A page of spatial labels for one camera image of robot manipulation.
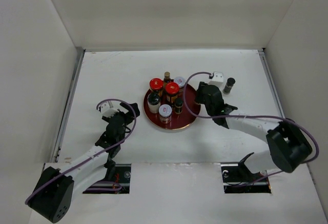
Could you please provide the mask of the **black cap white shaker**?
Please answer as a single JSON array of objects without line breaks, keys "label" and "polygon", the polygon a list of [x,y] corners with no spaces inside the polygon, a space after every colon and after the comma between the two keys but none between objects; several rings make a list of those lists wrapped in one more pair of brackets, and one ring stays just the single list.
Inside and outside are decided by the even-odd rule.
[{"label": "black cap white shaker", "polygon": [[159,107],[161,106],[161,98],[157,93],[150,93],[147,98],[147,103],[151,113],[158,113]]}]

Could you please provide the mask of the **red lid sauce jar back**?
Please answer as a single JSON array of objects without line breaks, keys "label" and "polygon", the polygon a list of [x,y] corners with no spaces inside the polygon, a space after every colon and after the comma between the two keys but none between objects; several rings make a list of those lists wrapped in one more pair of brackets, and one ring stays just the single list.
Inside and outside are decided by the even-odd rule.
[{"label": "red lid sauce jar back", "polygon": [[172,106],[179,95],[179,85],[175,82],[166,84],[165,94],[167,103]]}]

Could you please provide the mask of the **red lid sauce jar front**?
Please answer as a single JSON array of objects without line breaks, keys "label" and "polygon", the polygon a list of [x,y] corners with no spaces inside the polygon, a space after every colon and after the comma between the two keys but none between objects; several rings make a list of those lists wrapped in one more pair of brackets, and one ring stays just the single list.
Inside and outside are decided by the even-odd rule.
[{"label": "red lid sauce jar front", "polygon": [[157,93],[159,97],[162,97],[163,94],[163,80],[160,78],[153,78],[149,82],[150,90],[154,93]]}]

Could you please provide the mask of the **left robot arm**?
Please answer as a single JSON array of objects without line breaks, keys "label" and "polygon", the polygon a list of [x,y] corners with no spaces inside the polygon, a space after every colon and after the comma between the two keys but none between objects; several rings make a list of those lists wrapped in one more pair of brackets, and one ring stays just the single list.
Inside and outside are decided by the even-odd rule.
[{"label": "left robot arm", "polygon": [[137,103],[129,104],[119,100],[126,112],[115,110],[110,105],[113,99],[100,102],[96,108],[107,122],[106,129],[96,143],[85,154],[62,168],[47,167],[43,170],[33,192],[25,205],[57,223],[67,214],[73,197],[102,180],[110,182],[115,176],[113,158],[121,149],[121,144],[132,134],[136,119],[140,115]]}]

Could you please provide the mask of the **red lid sauce jar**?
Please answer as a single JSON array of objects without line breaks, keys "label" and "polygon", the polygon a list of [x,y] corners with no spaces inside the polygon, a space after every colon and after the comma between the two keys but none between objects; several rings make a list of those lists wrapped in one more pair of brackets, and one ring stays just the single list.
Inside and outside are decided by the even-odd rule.
[{"label": "red lid sauce jar", "polygon": [[162,97],[163,94],[163,80],[160,78],[153,78],[149,82],[150,90],[154,93],[157,93],[159,97]]},{"label": "red lid sauce jar", "polygon": [[175,82],[166,84],[165,94],[167,103],[172,106],[179,95],[179,85]]}]

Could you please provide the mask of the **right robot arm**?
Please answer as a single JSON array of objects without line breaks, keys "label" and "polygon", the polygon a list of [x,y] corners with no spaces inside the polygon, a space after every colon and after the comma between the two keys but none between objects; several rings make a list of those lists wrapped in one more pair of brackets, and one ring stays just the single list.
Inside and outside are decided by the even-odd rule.
[{"label": "right robot arm", "polygon": [[271,169],[292,173],[313,151],[306,137],[291,120],[279,118],[279,122],[276,122],[248,118],[237,107],[226,104],[215,85],[200,82],[195,102],[205,106],[215,124],[251,135],[267,144],[266,151],[252,152],[239,162],[241,165],[237,173],[242,180],[251,180],[256,173]]}]

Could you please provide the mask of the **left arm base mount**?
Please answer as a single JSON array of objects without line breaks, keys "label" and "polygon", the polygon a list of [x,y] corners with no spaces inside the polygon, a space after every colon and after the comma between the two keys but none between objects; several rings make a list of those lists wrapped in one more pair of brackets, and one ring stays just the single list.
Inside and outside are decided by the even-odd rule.
[{"label": "left arm base mount", "polygon": [[112,160],[104,168],[104,178],[88,187],[83,194],[129,194],[132,165],[117,164]]}]

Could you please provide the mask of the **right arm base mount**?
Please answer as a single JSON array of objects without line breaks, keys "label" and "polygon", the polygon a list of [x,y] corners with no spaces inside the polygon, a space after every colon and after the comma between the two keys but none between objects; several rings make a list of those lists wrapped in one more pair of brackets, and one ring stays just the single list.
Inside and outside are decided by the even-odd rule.
[{"label": "right arm base mount", "polygon": [[221,174],[223,181],[223,191],[225,194],[249,194],[268,193],[271,194],[269,180],[261,179],[267,172],[251,173],[245,166],[246,160],[253,155],[248,154],[238,162],[221,163]]}]

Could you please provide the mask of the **white lid sauce jar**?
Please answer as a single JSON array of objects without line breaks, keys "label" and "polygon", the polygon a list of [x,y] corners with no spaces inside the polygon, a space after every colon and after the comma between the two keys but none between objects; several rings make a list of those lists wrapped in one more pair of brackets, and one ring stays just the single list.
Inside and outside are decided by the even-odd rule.
[{"label": "white lid sauce jar", "polygon": [[174,83],[179,86],[179,95],[182,95],[186,84],[185,78],[183,78],[182,76],[177,76],[174,78]]},{"label": "white lid sauce jar", "polygon": [[159,107],[158,113],[159,113],[159,120],[163,124],[168,124],[171,122],[172,108],[170,105],[167,104],[161,105]]}]

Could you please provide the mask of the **yellow label oil bottle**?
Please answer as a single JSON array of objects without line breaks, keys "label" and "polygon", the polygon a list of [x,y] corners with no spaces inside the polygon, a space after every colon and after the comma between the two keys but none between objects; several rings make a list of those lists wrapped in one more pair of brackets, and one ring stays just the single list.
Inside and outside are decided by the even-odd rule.
[{"label": "yellow label oil bottle", "polygon": [[163,82],[165,84],[168,84],[169,82],[171,82],[170,72],[167,71],[167,72],[164,73]]}]

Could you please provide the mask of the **red round tray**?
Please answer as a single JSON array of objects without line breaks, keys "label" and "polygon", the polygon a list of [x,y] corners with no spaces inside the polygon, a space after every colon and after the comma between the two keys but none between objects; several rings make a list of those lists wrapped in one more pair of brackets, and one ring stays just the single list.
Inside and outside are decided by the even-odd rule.
[{"label": "red round tray", "polygon": [[143,99],[143,109],[145,112],[145,115],[147,116],[148,120],[162,128],[162,129],[167,129],[167,130],[179,130],[179,129],[184,129],[188,127],[190,124],[192,124],[196,117],[193,116],[186,108],[186,104],[190,108],[190,110],[195,113],[199,114],[201,106],[199,104],[196,104],[194,102],[194,99],[196,97],[196,90],[189,84],[187,84],[186,90],[183,92],[186,94],[186,102],[183,103],[182,106],[182,112],[180,114],[176,114],[173,108],[173,112],[171,115],[171,122],[168,124],[164,124],[160,121],[159,115],[154,114],[150,111],[147,103],[147,98],[148,95],[151,93],[151,90],[148,90],[145,93],[144,99]]}]

